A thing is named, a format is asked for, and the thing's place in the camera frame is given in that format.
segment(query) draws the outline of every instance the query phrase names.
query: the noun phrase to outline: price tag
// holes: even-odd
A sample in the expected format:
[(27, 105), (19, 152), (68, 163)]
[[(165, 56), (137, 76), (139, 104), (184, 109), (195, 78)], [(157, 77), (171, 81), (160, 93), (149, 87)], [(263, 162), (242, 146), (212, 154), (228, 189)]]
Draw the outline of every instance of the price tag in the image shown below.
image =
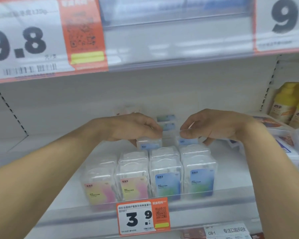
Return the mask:
[(170, 231), (167, 198), (145, 199), (116, 204), (121, 236)]
[(0, 80), (106, 71), (98, 10), (97, 0), (0, 0)]
[(299, 0), (255, 0), (256, 52), (299, 51)]

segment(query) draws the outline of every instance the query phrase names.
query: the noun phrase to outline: orange price tag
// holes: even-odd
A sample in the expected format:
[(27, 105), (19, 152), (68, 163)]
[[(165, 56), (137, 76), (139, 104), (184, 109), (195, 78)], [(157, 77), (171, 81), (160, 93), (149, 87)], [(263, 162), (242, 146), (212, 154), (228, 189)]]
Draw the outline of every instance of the orange price tag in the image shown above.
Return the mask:
[(120, 236), (171, 230), (167, 197), (116, 204)]
[(108, 71), (98, 0), (0, 0), (0, 82)]

